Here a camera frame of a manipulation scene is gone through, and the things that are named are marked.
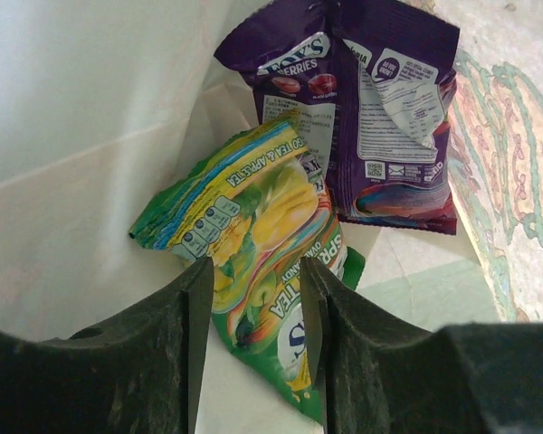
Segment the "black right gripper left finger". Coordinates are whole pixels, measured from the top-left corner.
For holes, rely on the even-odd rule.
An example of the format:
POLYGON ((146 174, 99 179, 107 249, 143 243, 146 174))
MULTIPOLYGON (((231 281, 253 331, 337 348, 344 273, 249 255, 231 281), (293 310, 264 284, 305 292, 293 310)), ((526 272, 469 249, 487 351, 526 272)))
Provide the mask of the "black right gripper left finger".
POLYGON ((213 300, 214 265, 68 339, 0 331, 0 433, 191 433, 213 300))

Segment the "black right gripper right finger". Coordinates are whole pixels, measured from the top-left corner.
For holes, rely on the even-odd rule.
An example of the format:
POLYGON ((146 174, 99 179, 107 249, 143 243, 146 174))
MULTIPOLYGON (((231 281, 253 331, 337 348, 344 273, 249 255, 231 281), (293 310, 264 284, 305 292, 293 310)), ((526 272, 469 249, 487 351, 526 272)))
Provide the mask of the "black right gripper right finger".
POLYGON ((543 323, 429 332, 313 258, 300 294, 327 433, 543 433, 543 323))

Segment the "green mango apple tea packet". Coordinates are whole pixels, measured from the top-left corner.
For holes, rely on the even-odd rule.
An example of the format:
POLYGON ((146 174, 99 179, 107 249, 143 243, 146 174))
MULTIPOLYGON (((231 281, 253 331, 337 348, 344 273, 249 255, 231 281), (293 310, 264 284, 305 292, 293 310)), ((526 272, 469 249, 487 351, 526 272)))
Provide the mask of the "green mango apple tea packet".
POLYGON ((228 351, 296 410, 321 421, 300 303, 300 259, 349 288, 366 264, 350 248, 323 172, 290 109, 231 137, 158 193, 129 229, 149 250, 214 263, 212 320, 228 351))

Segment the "green illustrated paper bag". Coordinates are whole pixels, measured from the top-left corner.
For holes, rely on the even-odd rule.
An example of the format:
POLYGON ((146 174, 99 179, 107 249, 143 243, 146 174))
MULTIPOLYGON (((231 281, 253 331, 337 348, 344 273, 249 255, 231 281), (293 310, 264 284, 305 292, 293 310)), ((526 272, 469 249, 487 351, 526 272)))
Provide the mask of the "green illustrated paper bag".
MULTIPOLYGON (((257 1, 0 1, 0 329, 67 337, 182 266, 129 239, 254 124, 214 58, 257 1)), ((359 293, 417 325, 543 326, 543 1, 421 1, 458 25, 454 238, 347 225, 359 293)))

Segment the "dark purple snack packet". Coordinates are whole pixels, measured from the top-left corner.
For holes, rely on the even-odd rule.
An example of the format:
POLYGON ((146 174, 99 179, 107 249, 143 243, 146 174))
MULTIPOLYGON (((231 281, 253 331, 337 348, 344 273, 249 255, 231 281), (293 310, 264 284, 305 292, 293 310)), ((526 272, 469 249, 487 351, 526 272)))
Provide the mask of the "dark purple snack packet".
POLYGON ((453 235, 446 166, 459 37, 401 1, 274 1, 215 58, 252 89, 260 121, 300 112, 340 220, 453 235))

